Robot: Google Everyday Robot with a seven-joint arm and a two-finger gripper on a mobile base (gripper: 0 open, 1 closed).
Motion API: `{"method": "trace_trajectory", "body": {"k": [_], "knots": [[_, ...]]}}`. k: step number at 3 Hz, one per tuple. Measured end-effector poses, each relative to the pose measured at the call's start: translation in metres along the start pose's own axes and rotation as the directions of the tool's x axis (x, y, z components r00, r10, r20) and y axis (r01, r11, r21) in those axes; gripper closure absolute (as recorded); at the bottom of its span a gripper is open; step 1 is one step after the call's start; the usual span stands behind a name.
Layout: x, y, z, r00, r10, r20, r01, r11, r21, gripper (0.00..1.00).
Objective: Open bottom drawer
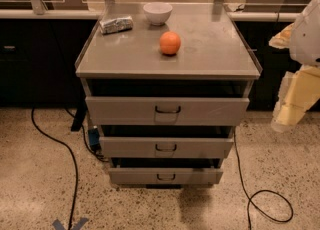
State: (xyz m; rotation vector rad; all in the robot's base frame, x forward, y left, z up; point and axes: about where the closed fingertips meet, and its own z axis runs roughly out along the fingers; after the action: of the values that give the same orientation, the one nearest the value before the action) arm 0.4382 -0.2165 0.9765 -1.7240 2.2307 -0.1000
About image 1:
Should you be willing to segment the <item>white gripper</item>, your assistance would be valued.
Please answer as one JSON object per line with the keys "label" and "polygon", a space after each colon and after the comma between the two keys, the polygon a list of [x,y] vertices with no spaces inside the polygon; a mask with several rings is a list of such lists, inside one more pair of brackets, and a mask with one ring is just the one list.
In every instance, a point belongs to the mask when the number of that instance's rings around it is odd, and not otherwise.
{"label": "white gripper", "polygon": [[[287,49],[293,24],[269,40],[269,45],[277,49]],[[293,129],[305,113],[320,99],[320,69],[302,66],[297,72],[286,72],[280,83],[278,101],[275,104],[271,127],[276,132]]]}

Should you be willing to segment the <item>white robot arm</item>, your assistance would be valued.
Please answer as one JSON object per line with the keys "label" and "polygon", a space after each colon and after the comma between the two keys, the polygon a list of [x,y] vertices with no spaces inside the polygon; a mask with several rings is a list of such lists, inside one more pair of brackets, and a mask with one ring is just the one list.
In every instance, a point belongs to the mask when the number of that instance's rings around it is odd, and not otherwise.
{"label": "white robot arm", "polygon": [[285,73],[278,91],[271,127],[283,133],[294,128],[320,99],[320,0],[311,0],[269,45],[288,48],[291,59],[301,64],[295,73]]}

